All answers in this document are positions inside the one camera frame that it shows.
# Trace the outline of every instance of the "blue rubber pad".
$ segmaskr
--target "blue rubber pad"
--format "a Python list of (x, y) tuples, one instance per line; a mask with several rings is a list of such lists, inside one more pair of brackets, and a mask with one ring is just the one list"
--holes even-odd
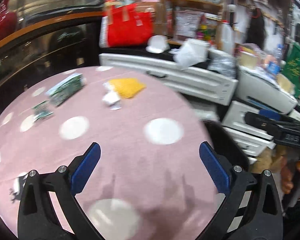
[(276, 120), (276, 121), (279, 121), (280, 118), (281, 118), (279, 113), (274, 112), (274, 111), (270, 111), (270, 110), (266, 110), (266, 109), (260, 109), (259, 114), (263, 115), (263, 116), (265, 116), (269, 119)]
[(199, 156), (204, 166), (206, 167), (213, 183), (219, 193), (223, 193), (226, 196), (230, 193), (230, 178), (226, 171), (217, 160), (213, 149), (209, 148), (207, 142), (203, 142), (199, 148)]
[(91, 173), (93, 172), (95, 166), (100, 160), (101, 149), (100, 145), (97, 143), (91, 148), (91, 150), (84, 157), (82, 162), (79, 164), (78, 168), (72, 174), (70, 183), (70, 191), (73, 196), (75, 194), (81, 193), (84, 186), (86, 185)]

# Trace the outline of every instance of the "polka dot tablecloth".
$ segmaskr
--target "polka dot tablecloth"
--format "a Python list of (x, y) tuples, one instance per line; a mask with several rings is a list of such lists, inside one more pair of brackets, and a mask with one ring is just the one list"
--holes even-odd
[[(33, 122), (32, 106), (71, 73), (86, 86), (54, 114)], [(137, 78), (146, 88), (110, 110), (103, 83)], [(82, 155), (92, 142), (101, 159), (76, 198), (106, 240), (192, 240), (215, 212), (216, 189), (199, 158), (208, 140), (188, 103), (152, 77), (108, 66), (70, 70), (34, 85), (0, 116), (0, 216), (17, 234), (27, 173), (55, 171)], [(55, 193), (50, 193), (64, 229), (71, 232)]]

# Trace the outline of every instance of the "white bottle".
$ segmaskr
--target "white bottle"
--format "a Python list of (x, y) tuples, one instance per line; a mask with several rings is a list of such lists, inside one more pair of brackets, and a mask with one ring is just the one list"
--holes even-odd
[(234, 53), (234, 37), (233, 29), (226, 20), (221, 25), (221, 50), (233, 56)]

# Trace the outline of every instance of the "silver bolt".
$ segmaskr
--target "silver bolt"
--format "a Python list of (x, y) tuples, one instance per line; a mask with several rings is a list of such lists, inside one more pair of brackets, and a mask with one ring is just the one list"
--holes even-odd
[(32, 171), (29, 172), (30, 177), (33, 177), (35, 174), (36, 174), (35, 170), (32, 170)]
[(264, 173), (267, 177), (271, 176), (271, 171), (265, 170)]
[(67, 166), (60, 166), (59, 168), (58, 168), (58, 171), (60, 172), (60, 173), (63, 173), (63, 172), (65, 172), (67, 170)]
[(235, 172), (241, 172), (242, 171), (242, 168), (239, 165), (234, 166), (233, 169), (234, 169)]

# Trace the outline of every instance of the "yellow packet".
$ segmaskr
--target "yellow packet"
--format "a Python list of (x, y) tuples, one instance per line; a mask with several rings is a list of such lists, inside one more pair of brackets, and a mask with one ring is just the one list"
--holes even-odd
[(114, 90), (123, 98), (133, 98), (146, 86), (136, 78), (111, 79), (109, 84), (114, 86)]

